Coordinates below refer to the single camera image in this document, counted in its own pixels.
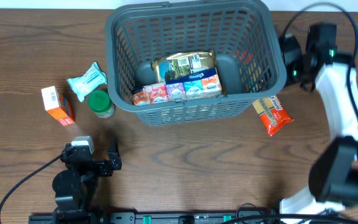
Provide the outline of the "brown Nescafe Gold coffee bag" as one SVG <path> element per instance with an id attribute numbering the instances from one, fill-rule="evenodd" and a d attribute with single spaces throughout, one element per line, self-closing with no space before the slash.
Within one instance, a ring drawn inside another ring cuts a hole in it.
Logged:
<path id="1" fill-rule="evenodd" d="M 214 67 L 218 70 L 213 51 L 176 53 L 152 62 L 152 69 L 159 83 L 179 80 Z"/>

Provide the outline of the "orange San Remo spaghetti pack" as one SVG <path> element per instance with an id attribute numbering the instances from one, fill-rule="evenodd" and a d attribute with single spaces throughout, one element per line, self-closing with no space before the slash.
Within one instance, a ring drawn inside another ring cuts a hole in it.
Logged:
<path id="1" fill-rule="evenodd" d="M 252 105 L 269 136 L 273 136 L 285 124 L 294 122 L 276 95 L 255 100 Z"/>

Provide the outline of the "green lid glass jar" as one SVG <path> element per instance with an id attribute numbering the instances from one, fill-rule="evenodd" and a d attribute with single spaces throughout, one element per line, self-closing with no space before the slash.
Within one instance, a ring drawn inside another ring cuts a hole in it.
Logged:
<path id="1" fill-rule="evenodd" d="M 89 94 L 88 106 L 99 118 L 109 118 L 115 112 L 114 104 L 103 90 L 96 90 Z"/>

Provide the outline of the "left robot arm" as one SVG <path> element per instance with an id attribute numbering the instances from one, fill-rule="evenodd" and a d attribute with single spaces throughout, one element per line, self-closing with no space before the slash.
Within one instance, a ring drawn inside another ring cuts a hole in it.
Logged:
<path id="1" fill-rule="evenodd" d="M 94 144 L 91 136 L 79 136 L 65 145 L 60 160 L 66 170 L 55 176 L 52 188 L 57 208 L 52 213 L 55 224 L 104 224 L 109 215 L 91 205 L 98 188 L 99 178 L 112 176 L 122 167 L 117 140 L 107 150 L 107 159 L 93 159 Z"/>

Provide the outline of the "Kleenex tissue multipack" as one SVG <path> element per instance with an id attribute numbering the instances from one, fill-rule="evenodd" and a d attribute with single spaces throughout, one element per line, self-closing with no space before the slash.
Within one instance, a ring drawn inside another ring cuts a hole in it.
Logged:
<path id="1" fill-rule="evenodd" d="M 221 95 L 222 92 L 218 71 L 214 67 L 179 80 L 155 83 L 135 89 L 132 91 L 132 99 L 136 106 L 144 106 L 169 101 L 211 98 Z"/>

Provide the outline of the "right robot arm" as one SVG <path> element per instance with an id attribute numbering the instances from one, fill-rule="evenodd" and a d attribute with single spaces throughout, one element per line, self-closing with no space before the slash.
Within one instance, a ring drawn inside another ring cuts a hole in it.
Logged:
<path id="1" fill-rule="evenodd" d="M 308 186 L 279 205 L 281 214 L 297 214 L 297 219 L 283 218 L 282 223 L 307 223 L 305 215 L 341 212 L 358 205 L 358 87 L 355 58 L 338 51 L 337 27 L 330 23 L 310 26 L 306 47 L 287 33 L 279 38 L 287 69 L 287 85 L 311 83 L 324 105 L 329 125 L 328 148 L 313 164 Z"/>

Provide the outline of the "grey plastic shopping basket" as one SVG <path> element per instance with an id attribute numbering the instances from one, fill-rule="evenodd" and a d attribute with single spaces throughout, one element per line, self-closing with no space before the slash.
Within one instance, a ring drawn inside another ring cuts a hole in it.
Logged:
<path id="1" fill-rule="evenodd" d="M 261 1 L 131 4 L 106 20 L 108 92 L 148 125 L 236 116 L 282 90 L 287 71 L 268 7 Z M 223 93 L 214 98 L 136 106 L 132 92 L 157 81 L 152 62 L 213 51 Z"/>

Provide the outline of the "orange and white carton box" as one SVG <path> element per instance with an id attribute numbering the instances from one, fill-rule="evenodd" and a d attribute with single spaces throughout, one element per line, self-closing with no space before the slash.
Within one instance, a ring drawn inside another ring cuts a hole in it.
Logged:
<path id="1" fill-rule="evenodd" d="M 62 126 L 75 124 L 75 115 L 70 102 L 55 86 L 41 89 L 45 111 Z"/>

